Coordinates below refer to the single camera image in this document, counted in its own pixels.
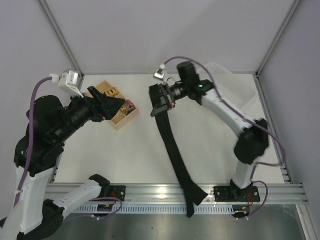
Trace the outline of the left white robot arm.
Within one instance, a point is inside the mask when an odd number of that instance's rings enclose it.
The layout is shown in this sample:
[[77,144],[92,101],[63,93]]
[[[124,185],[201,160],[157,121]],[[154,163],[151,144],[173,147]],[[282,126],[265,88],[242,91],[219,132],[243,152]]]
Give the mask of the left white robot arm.
[[0,222],[3,240],[42,240],[52,236],[65,218],[82,204],[106,197],[110,182],[94,174],[81,186],[54,199],[45,198],[48,181],[55,170],[65,142],[87,122],[112,119],[124,104],[95,87],[89,96],[73,96],[63,106],[54,95],[31,102],[25,136],[17,143],[14,164],[17,198],[13,210]]

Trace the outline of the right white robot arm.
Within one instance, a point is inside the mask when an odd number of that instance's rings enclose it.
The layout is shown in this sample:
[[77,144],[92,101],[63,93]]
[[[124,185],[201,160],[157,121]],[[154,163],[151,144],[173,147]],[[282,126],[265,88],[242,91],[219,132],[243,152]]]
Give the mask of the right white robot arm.
[[188,97],[213,112],[235,134],[237,141],[233,152],[238,163],[230,183],[238,189],[246,189],[252,185],[254,164],[269,147],[267,121],[263,118],[247,117],[225,100],[213,81],[200,79],[191,61],[179,63],[177,70],[180,80],[168,85],[169,77],[165,65],[161,64],[153,74],[153,77],[161,82],[149,87],[152,104],[150,115],[156,120],[170,159],[182,158],[171,130],[168,111],[175,107],[176,101]]

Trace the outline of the black necktie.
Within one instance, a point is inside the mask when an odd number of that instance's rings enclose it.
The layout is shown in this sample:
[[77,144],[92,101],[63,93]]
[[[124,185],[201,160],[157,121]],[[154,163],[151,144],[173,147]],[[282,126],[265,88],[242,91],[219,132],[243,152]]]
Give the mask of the black necktie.
[[186,216],[190,218],[195,213],[194,205],[200,205],[208,194],[192,180],[185,166],[171,129],[168,113],[164,111],[155,115],[154,118],[176,178],[183,191]]

